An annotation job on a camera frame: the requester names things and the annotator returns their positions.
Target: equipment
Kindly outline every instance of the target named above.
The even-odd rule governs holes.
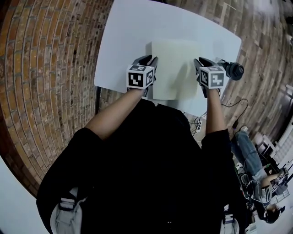
[[[221,89],[224,87],[225,72],[226,76],[233,80],[240,80],[244,73],[242,65],[226,62],[223,59],[215,63],[209,59],[199,57],[199,59],[193,60],[193,64],[196,73],[199,75],[197,81],[202,86],[205,98],[207,98],[206,88]]]
[[[155,73],[158,57],[152,60],[152,55],[142,56],[129,65],[126,72],[127,88],[143,89],[147,96],[148,87],[156,80]]]

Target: brick wall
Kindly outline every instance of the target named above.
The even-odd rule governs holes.
[[[112,0],[11,0],[0,34],[0,154],[36,195],[95,113],[99,45]]]

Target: blue jeans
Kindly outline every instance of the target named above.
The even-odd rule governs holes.
[[[243,165],[246,172],[249,172],[252,176],[255,176],[260,170],[262,170],[262,164],[260,157],[248,137],[248,134],[244,131],[239,131],[235,134],[237,143],[232,143],[232,152]]]

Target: shoe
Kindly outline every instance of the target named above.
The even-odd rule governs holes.
[[[246,126],[243,126],[243,127],[240,129],[240,131],[243,131],[243,132],[248,132],[248,127],[246,127]]]

